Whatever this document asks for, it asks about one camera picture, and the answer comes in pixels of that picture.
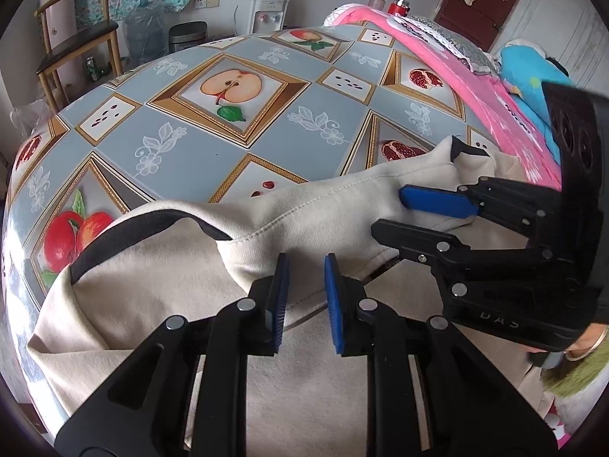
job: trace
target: black chair seat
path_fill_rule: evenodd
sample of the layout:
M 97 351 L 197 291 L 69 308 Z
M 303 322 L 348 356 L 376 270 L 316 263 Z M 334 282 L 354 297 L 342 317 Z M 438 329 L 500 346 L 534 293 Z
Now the black chair seat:
M 50 53 L 47 53 L 40 63 L 38 70 L 36 70 L 36 73 L 40 74 L 43 70 L 48 69 L 51 67 L 51 65 L 59 62 L 59 60 L 65 58 L 78 48 L 83 47 L 87 43 L 95 41 L 97 38 L 101 38 L 112 31 L 116 31 L 117 29 L 118 24 L 115 21 L 101 21 L 97 22 L 97 24 L 94 24 L 93 26 L 81 30 L 71 38 L 68 38 L 64 42 L 58 44 L 53 48 L 53 50 L 51 50 Z

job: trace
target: light switch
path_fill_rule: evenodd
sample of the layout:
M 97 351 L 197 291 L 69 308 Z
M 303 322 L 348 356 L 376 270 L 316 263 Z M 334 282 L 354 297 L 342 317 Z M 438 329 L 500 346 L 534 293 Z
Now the light switch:
M 220 6 L 220 0 L 207 0 L 207 8 L 215 8 Z

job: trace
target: blue plush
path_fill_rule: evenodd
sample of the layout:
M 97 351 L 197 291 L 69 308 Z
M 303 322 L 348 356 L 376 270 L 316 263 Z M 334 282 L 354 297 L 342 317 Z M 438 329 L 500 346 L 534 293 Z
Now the blue plush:
M 511 93 L 518 93 L 546 124 L 550 124 L 541 83 L 575 84 L 558 68 L 528 46 L 508 46 L 501 50 L 501 79 Z
M 554 137 L 552 135 L 552 127 L 550 127 L 543 118 L 541 118 L 537 113 L 533 111 L 533 109 L 527 105 L 520 96 L 517 94 L 510 94 L 512 99 L 517 104 L 518 108 L 525 114 L 525 116 L 535 125 L 539 133 L 546 140 L 546 146 L 550 150 L 550 154 L 555 159 L 556 163 L 560 165 L 560 150 L 558 149 L 558 145 L 554 141 Z

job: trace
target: red thermos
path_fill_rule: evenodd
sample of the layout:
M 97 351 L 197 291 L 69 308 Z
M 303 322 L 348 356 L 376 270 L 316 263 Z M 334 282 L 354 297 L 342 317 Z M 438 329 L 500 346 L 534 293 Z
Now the red thermos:
M 406 0 L 395 0 L 394 3 L 389 5 L 389 10 L 387 13 L 389 15 L 398 15 L 401 17 L 406 17 L 408 12 L 410 11 L 410 3 Z

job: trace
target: fruit print tablecloth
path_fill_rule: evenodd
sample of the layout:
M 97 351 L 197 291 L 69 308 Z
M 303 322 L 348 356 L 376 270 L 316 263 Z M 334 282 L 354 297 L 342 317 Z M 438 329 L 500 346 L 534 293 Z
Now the fruit print tablecloth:
M 50 432 L 66 415 L 25 344 L 57 273 L 115 218 L 160 198 L 263 197 L 419 156 L 446 136 L 497 149 L 440 75 L 367 22 L 189 48 L 63 109 L 19 150 L 2 268 L 19 361 Z

